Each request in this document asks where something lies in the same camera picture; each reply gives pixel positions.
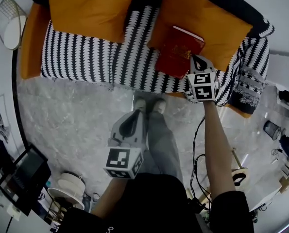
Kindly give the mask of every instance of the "picture frame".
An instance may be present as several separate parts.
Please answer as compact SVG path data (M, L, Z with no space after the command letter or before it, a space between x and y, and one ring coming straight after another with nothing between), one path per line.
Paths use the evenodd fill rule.
M20 156L6 112L4 95L0 96L0 151L0 162L4 161L1 159L8 159L9 157L14 162Z
M0 190L26 216L29 215L51 171L48 159L33 144L15 161L14 171L0 179Z

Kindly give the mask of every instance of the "black cable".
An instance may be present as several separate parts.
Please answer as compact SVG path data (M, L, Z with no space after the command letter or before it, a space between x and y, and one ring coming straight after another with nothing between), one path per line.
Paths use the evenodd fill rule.
M191 191L192 191L192 194L195 198L195 191L194 191L194 188L193 188L193 185L192 185L192 182L194 180L194 177L196 177L196 181L197 181L197 184L200 188L200 190L202 191L202 193L205 195L205 197L208 199L209 201L209 208L205 207L205 205L202 205L200 204L205 210L207 211L210 211L210 204L211 204L211 194L206 191L202 185L200 184L199 180L198 180L198 176L197 176L197 162L198 162L198 159L201 157L201 156L205 156L204 154L201 154L199 155L197 158L196 158L196 154L195 154L195 142L196 142L196 136L197 136L197 133L198 133L198 130L201 126L201 124L204 122L205 120L205 117L203 117L203 119L201 120L200 124L198 125L197 127L197 130L195 132L195 135L194 135L194 140L193 140L193 171L192 171L192 174L191 174L191 179L190 179L190 188L191 188Z
M206 189L204 189L203 187L202 187L202 185L200 184L200 182L199 182L199 180L198 180L198 176L197 176L197 162L198 162L198 159L199 159L199 157L201 157L201 156L205 156L204 154L201 154L201 155L199 155L198 157L197 157L197 159L196 159L196 162L195 162L195 176L196 176L196 181L197 181L197 184L198 184L198 186L200 187L200 189L201 189L201 191L203 192L203 194L205 195L205 197L208 199L208 201L210 201L210 199L209 199L209 197L207 196L207 194L209 195L209 196L211 196L211 194L206 190Z
M192 185L192 182L193 182L194 177L195 177L195 161L196 161L196 157L195 157L195 142L196 142L196 136L197 136L198 130L199 130L201 124L203 123L203 121L204 121L204 117L203 117L203 119L201 120L201 122L199 123L199 125L197 127L197 130L196 130L195 135L194 135L194 140L193 140L193 154L192 154L193 155L193 170L192 170L191 179L190 179L190 182L189 182L193 197L195 197L195 191L194 191L194 188L193 188L193 185Z
M7 233L7 232L8 232L8 229L9 229L9 226L10 226L10 223L12 222L12 220L13 220L13 217L11 217L11 218L10 218L10 220L9 220L9 223L8 223L8 225L7 225L7 229L6 229L6 232L5 232L5 233Z
M278 149L272 150L272 156L276 156L277 158L279 158Z

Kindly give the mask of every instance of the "patterned blanket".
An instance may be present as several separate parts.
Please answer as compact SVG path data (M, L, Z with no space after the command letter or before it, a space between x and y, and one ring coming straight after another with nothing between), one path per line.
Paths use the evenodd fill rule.
M184 92L194 102L187 78L179 80L154 68L159 51L148 48L162 0L132 0L125 22L125 42L109 42L55 31L49 23L43 47L43 77L117 83L155 93ZM264 88L274 27L243 0L210 0L254 27L225 72L217 70L218 106L226 103L252 114Z

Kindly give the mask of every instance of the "orange pillow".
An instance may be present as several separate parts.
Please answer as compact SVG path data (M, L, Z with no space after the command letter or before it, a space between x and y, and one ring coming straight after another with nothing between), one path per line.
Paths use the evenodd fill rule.
M124 41L124 22L131 0L49 0L55 30Z
M160 49L173 25L202 37L200 55L221 71L252 28L208 0L163 0L149 46Z

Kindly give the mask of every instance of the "black shirt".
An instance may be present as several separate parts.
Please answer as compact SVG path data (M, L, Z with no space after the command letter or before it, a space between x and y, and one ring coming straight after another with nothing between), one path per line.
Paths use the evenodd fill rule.
M244 193L217 196L210 212L210 229L222 233L254 232ZM170 175L138 174L130 180L111 216L105 220L71 208L59 233L201 233L196 216L187 203L182 183Z

